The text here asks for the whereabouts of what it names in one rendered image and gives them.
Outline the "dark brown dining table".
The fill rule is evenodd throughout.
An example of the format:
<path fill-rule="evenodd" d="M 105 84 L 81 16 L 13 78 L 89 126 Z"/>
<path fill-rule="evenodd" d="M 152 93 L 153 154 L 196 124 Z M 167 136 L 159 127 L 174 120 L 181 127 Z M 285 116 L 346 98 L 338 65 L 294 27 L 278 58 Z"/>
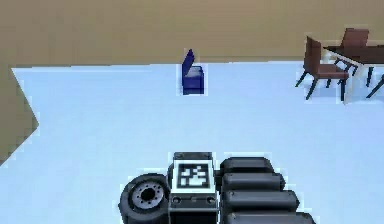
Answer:
<path fill-rule="evenodd" d="M 335 57 L 337 61 L 346 62 L 347 65 L 342 72 L 343 78 L 338 78 L 340 86 L 340 101 L 343 104 L 350 102 L 353 92 L 356 89 L 360 76 L 368 70 L 366 86 L 369 86 L 372 71 L 375 67 L 384 67 L 384 46 L 365 47 L 324 47 L 326 55 L 323 61 L 329 61 Z"/>

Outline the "blue open bin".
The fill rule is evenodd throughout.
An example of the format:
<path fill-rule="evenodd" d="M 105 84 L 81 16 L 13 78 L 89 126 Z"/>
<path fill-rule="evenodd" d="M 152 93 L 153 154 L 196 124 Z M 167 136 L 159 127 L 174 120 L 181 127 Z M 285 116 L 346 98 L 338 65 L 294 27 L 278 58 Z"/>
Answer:
<path fill-rule="evenodd" d="M 195 55 L 189 49 L 182 63 L 182 93 L 184 95 L 204 93 L 204 71 L 201 66 L 195 66 Z"/>

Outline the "brown chair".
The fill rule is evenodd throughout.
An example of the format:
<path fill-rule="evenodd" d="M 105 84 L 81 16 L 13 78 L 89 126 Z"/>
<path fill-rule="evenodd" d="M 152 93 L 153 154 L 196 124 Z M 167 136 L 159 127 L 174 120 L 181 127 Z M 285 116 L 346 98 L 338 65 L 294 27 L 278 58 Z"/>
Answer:
<path fill-rule="evenodd" d="M 321 52 L 321 43 L 311 37 L 307 37 L 303 63 L 304 71 L 295 86 L 298 87 L 303 82 L 307 74 L 311 75 L 313 77 L 313 81 L 305 97 L 306 100 L 309 100 L 319 80 L 326 80 L 326 87 L 330 86 L 332 80 L 339 80 L 341 82 L 340 100 L 344 101 L 346 81 L 349 78 L 349 73 L 335 64 L 322 63 Z"/>
<path fill-rule="evenodd" d="M 368 29 L 346 28 L 341 42 L 343 48 L 363 48 L 367 46 Z"/>

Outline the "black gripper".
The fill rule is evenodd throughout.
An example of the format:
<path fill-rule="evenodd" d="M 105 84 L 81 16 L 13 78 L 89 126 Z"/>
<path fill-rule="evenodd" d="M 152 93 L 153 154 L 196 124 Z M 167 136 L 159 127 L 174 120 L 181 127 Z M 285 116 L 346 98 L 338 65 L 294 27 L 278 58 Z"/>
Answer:
<path fill-rule="evenodd" d="M 163 174 L 143 174 L 131 180 L 118 204 L 123 224 L 168 224 L 169 193 Z"/>

